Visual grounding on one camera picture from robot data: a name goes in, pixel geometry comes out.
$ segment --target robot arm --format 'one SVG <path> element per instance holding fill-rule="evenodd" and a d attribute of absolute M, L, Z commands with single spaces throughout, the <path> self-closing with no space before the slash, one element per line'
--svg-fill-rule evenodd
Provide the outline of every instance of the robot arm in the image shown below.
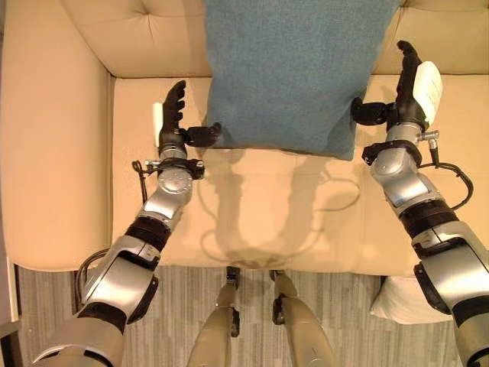
<path fill-rule="evenodd" d="M 147 171 L 140 169 L 139 162 L 133 164 L 140 177 L 158 172 L 157 190 L 144 200 L 136 220 L 97 265 L 84 288 L 81 311 L 57 330 L 33 366 L 121 365 L 125 325 L 146 314 L 158 286 L 154 269 L 160 253 L 190 200 L 193 180 L 204 174 L 202 161 L 186 159 L 185 144 L 209 146 L 220 132 L 219 125 L 179 128 L 184 89 L 185 82 L 178 82 L 163 105 L 160 160 L 147 161 Z"/>
<path fill-rule="evenodd" d="M 426 130 L 438 107 L 441 78 L 432 63 L 421 63 L 409 43 L 401 41 L 398 47 L 404 58 L 396 102 L 363 104 L 355 99 L 351 105 L 352 117 L 359 124 L 387 122 L 386 141 L 366 147 L 362 157 L 412 239 L 421 260 L 414 274 L 426 299 L 435 309 L 453 316 L 463 366 L 487 367 L 489 252 L 418 171 L 421 154 L 417 145 L 423 140 L 429 141 L 434 165 L 440 164 L 438 132 Z"/>

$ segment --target gray carpet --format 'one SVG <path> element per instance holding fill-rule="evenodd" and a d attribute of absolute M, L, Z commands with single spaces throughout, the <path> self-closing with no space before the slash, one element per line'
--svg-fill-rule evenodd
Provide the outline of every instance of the gray carpet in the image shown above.
<path fill-rule="evenodd" d="M 452 323 L 401 326 L 368 314 L 380 278 L 288 272 L 322 321 L 342 366 L 459 366 Z M 158 268 L 160 287 L 148 315 L 127 328 L 123 366 L 185 366 L 199 328 L 224 281 L 222 269 Z M 20 270 L 24 361 L 71 314 L 70 276 Z M 270 319 L 273 284 L 266 271 L 244 271 L 238 294 L 241 335 L 232 365 L 291 366 L 283 326 Z"/>

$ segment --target sofa backrest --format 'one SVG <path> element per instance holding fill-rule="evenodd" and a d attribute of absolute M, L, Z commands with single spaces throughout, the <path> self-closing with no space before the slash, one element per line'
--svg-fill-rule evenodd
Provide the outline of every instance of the sofa backrest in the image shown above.
<path fill-rule="evenodd" d="M 202 0 L 63 0 L 105 67 L 124 78 L 211 76 Z M 400 72 L 407 40 L 442 73 L 489 73 L 489 0 L 404 0 L 374 73 Z"/>

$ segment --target blue pillow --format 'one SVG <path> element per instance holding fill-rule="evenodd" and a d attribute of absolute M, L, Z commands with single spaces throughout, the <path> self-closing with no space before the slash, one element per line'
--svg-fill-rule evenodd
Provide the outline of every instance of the blue pillow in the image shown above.
<path fill-rule="evenodd" d="M 218 147 L 351 160 L 362 96 L 399 0 L 205 0 Z"/>

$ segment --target white fingertip pad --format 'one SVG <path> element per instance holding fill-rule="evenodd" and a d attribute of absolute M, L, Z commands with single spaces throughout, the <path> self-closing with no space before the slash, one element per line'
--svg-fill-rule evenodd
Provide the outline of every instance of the white fingertip pad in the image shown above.
<path fill-rule="evenodd" d="M 154 145 L 160 147 L 160 131 L 163 128 L 163 103 L 153 103 Z"/>
<path fill-rule="evenodd" d="M 442 98 L 442 76 L 431 61 L 425 61 L 418 66 L 414 80 L 413 97 L 419 103 L 426 115 L 429 125 L 435 119 L 436 111 Z"/>

